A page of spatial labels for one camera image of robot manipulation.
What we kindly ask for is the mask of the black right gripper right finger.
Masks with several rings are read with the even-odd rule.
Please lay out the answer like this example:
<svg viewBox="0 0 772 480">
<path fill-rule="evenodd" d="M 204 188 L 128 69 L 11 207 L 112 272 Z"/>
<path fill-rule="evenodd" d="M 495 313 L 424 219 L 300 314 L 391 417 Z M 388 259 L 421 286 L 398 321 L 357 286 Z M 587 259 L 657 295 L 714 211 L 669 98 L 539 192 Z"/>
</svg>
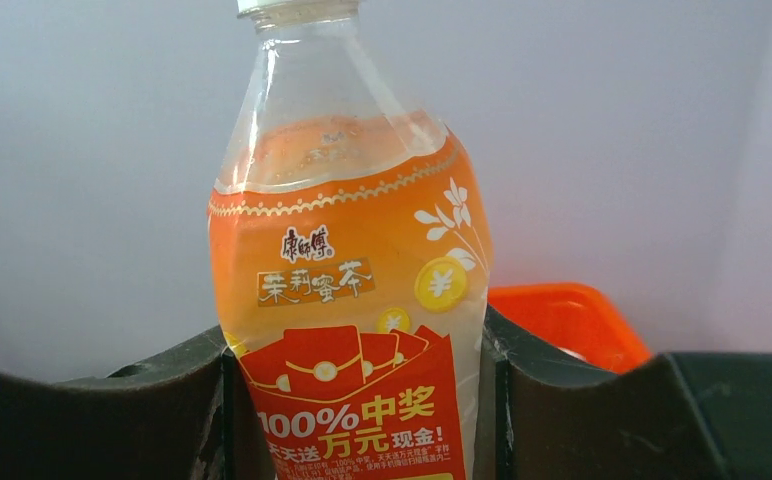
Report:
<svg viewBox="0 0 772 480">
<path fill-rule="evenodd" d="M 772 353 L 669 352 L 624 374 L 486 313 L 479 479 L 772 479 Z"/>
</svg>

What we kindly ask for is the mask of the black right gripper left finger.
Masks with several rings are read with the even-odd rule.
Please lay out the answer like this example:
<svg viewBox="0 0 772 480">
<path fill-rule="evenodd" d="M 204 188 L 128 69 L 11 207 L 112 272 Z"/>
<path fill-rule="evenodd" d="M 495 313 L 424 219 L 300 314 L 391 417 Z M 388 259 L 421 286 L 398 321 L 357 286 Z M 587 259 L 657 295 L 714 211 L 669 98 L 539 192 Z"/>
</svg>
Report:
<svg viewBox="0 0 772 480">
<path fill-rule="evenodd" d="M 113 374 L 0 373 L 0 479 L 270 479 L 253 404 L 218 328 Z"/>
</svg>

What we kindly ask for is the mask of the large orange label bottle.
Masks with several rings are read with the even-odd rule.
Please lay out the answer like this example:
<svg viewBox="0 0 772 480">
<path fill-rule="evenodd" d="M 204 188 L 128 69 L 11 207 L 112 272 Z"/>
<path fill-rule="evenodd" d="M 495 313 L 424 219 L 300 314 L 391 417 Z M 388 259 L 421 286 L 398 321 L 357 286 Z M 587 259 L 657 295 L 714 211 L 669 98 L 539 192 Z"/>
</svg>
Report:
<svg viewBox="0 0 772 480">
<path fill-rule="evenodd" d="M 493 247 L 456 135 L 356 1 L 242 1 L 258 49 L 208 203 L 220 326 L 279 479 L 473 479 Z"/>
</svg>

